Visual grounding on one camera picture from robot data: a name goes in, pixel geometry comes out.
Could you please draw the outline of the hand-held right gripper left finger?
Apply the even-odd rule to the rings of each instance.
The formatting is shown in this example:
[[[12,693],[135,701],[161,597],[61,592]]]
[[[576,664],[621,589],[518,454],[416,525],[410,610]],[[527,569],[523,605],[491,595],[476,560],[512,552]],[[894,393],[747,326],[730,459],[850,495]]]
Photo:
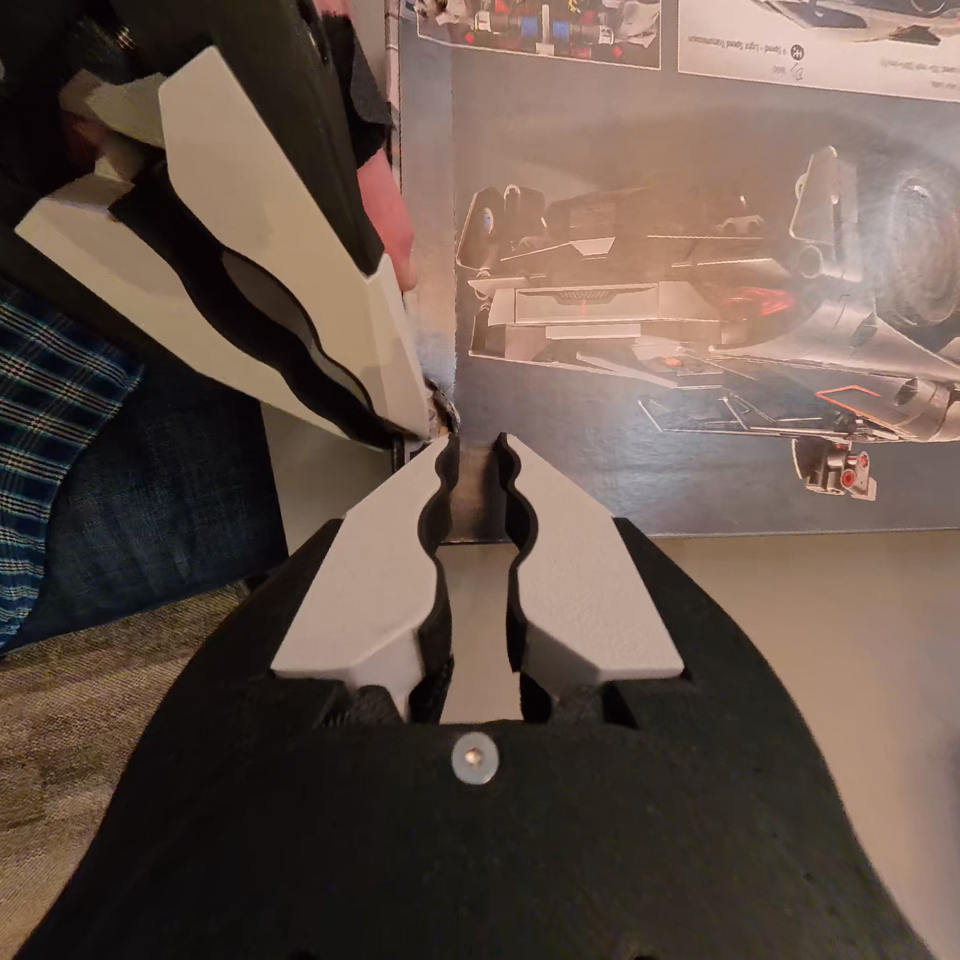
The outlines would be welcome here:
[[[385,690],[405,721],[451,658],[450,601],[437,559],[450,533],[460,442],[430,441],[342,518],[270,668],[284,679]]]

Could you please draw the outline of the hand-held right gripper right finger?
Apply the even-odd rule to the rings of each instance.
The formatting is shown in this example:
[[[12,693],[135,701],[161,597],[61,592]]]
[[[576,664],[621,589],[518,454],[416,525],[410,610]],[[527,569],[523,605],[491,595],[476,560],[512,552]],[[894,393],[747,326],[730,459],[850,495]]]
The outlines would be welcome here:
[[[684,662],[614,515],[518,437],[500,434],[495,450],[517,550],[508,576],[511,670],[552,698],[680,677]]]

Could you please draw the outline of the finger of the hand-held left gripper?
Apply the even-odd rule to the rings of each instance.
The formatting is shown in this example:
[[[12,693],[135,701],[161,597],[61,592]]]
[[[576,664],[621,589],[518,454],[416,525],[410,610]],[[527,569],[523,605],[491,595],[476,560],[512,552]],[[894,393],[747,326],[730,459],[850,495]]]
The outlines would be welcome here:
[[[327,221],[366,273],[387,253],[357,182],[335,71],[281,79],[266,93],[232,71]],[[292,294],[269,272],[224,246],[176,193],[168,169],[160,89],[152,74],[112,83],[68,71],[53,83],[56,129],[91,170],[32,200],[14,219],[37,252],[97,301],[199,374],[372,449],[402,429],[374,413],[357,376],[320,347]]]
[[[215,46],[162,83],[159,105],[177,196],[289,291],[374,414],[427,440],[426,383],[390,257],[372,272],[356,264]]]

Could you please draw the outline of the lego set cardboard box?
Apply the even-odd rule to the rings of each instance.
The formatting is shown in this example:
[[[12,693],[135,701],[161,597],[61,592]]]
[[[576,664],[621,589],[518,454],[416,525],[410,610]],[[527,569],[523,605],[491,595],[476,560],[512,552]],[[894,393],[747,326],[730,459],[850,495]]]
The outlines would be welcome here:
[[[958,2],[388,2],[486,540],[517,435],[651,536],[958,528]]]

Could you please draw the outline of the person's left hand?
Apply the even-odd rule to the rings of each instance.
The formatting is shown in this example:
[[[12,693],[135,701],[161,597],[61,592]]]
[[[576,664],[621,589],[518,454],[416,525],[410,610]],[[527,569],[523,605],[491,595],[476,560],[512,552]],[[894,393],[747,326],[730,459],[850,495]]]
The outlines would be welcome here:
[[[414,231],[390,162],[390,108],[362,49],[349,2],[314,1],[313,7],[331,46],[363,207],[405,294],[417,281]]]

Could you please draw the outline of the person's plaid shirt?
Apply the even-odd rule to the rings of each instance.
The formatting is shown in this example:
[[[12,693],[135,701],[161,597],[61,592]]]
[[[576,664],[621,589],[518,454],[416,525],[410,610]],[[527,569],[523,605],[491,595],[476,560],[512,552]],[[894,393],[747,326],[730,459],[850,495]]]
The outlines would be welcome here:
[[[61,486],[142,376],[133,356],[2,279],[2,652],[38,601]]]

